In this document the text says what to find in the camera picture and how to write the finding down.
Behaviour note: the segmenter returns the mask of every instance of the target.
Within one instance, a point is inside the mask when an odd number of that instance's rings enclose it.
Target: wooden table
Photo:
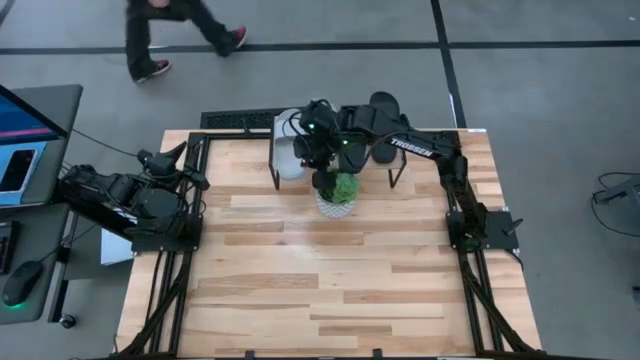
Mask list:
[[[188,134],[167,131],[163,151]],[[460,137],[478,199],[502,208],[487,133],[461,130]],[[374,348],[385,356],[473,354],[434,162],[408,154],[395,189],[386,170],[365,169],[353,213],[330,220],[316,209],[310,176],[274,189],[267,140],[216,140],[210,151],[205,233],[193,259],[179,356],[371,356]],[[539,348],[520,265],[501,250],[485,254],[496,305]],[[155,261],[153,253],[134,261],[119,348],[144,323]]]

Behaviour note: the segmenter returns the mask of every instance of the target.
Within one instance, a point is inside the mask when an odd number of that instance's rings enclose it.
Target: shoe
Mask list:
[[[235,30],[229,31],[226,44],[223,49],[218,51],[218,55],[227,57],[240,49],[247,40],[247,27],[241,26]]]
[[[133,81],[138,84],[143,83],[154,76],[158,76],[164,73],[165,71],[169,70],[169,68],[171,68],[171,63],[168,60],[158,60],[154,61],[153,63],[156,65],[156,69],[153,72],[140,78],[134,78]]]

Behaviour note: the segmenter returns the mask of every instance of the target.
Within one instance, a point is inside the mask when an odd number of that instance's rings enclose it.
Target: gray floor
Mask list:
[[[207,3],[228,24],[248,24],[254,43],[437,39],[428,1]],[[450,41],[640,39],[640,6],[633,0],[441,3]],[[122,11],[122,1],[17,0],[0,27],[0,48],[122,46]],[[153,35],[157,46],[204,44],[189,23],[154,24]],[[599,189],[598,174],[640,171],[640,48],[452,54],[468,126],[489,129],[507,203],[525,219],[518,232],[544,348],[637,359],[640,311],[631,287],[640,285],[640,239],[600,227],[589,199]],[[397,95],[414,125],[454,125],[438,50],[163,57],[175,68],[143,86],[131,83],[122,55],[2,56],[0,82],[82,84],[76,127],[129,151],[158,149],[165,129],[197,127],[202,111],[299,105],[320,96],[352,104],[379,89]],[[67,161],[93,163],[103,172],[137,170],[130,159],[75,136]],[[609,223],[640,233],[638,212],[624,203],[598,210]],[[0,327],[3,356],[106,355],[127,281],[123,267],[108,278],[72,283],[65,310],[78,315],[80,325],[70,331],[42,321]]]

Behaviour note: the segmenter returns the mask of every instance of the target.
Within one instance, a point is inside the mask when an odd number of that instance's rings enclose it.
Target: potted plant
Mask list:
[[[316,205],[320,212],[330,218],[343,218],[356,205],[360,181],[353,174],[334,172],[335,186],[316,189]]]

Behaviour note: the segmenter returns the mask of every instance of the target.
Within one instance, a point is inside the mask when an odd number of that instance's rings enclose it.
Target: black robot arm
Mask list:
[[[460,206],[464,217],[463,235],[477,240],[487,237],[487,208],[477,201],[469,182],[468,162],[462,155],[457,132],[416,130],[404,114],[389,116],[371,105],[343,107],[336,113],[328,103],[320,101],[312,102],[307,109],[300,118],[300,127],[307,134],[298,136],[294,146],[305,165],[318,170],[314,177],[326,178],[331,160],[354,144],[370,148],[389,144],[435,161],[442,187]],[[362,170],[369,154],[352,172]],[[326,183],[315,180],[314,186]]]

